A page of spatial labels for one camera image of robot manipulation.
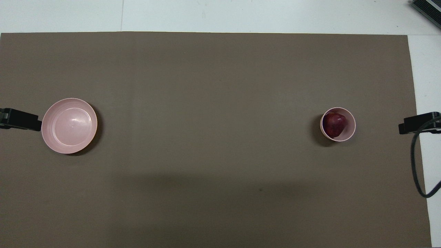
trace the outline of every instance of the cable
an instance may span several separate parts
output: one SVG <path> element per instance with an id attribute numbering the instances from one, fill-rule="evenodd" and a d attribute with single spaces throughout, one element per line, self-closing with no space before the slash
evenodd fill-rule
<path id="1" fill-rule="evenodd" d="M 412 138 L 412 144 L 411 144 L 411 165 L 412 165 L 412 175 L 414 178 L 414 182 L 415 182 L 415 186 L 416 189 L 418 190 L 418 193 L 424 197 L 424 198 L 429 198 L 431 196 L 433 196 L 440 188 L 441 188 L 441 181 L 439 181 L 439 183 L 428 193 L 428 194 L 424 194 L 422 192 L 421 186 L 419 185 L 418 182 L 418 177 L 416 175 L 416 168 L 415 168 L 415 143 L 416 143 L 416 139 L 418 138 L 419 134 L 426 129 L 430 124 L 433 124 L 435 122 L 437 122 L 438 120 L 441 120 L 441 116 L 435 117 L 429 121 L 427 121 L 426 123 L 424 123 L 414 134 L 414 137 Z"/>

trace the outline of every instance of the apple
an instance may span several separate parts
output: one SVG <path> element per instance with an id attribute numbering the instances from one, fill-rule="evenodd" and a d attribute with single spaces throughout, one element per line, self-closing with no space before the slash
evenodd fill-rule
<path id="1" fill-rule="evenodd" d="M 347 124 L 346 117 L 338 113 L 329 113 L 323 118 L 323 129 L 331 138 L 338 137 Z"/>

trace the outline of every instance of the brown mat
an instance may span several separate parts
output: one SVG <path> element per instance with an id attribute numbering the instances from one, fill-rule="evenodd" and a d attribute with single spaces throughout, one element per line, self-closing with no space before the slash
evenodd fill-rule
<path id="1" fill-rule="evenodd" d="M 76 97 L 100 121 L 72 156 L 0 130 L 1 247 L 430 246 L 397 127 L 416 114 L 406 36 L 2 34 L 0 46 L 1 107 L 41 120 Z M 319 130 L 334 106 L 357 121 L 344 143 Z"/>

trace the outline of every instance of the white table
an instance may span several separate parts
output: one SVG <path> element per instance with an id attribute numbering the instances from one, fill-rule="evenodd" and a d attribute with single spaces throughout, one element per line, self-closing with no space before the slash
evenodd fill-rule
<path id="1" fill-rule="evenodd" d="M 441 29 L 407 0 L 0 1 L 0 33 L 97 31 L 405 34 L 417 113 L 441 111 Z M 441 135 L 422 134 L 421 147 L 430 190 L 441 180 Z M 441 192 L 427 206 L 432 245 L 441 246 Z"/>

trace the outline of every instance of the plate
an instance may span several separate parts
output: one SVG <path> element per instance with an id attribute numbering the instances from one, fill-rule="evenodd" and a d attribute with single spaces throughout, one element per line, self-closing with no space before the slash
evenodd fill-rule
<path id="1" fill-rule="evenodd" d="M 97 124 L 92 106 L 78 98 L 66 98 L 48 109 L 41 134 L 52 150 L 71 154 L 81 151 L 93 140 Z"/>

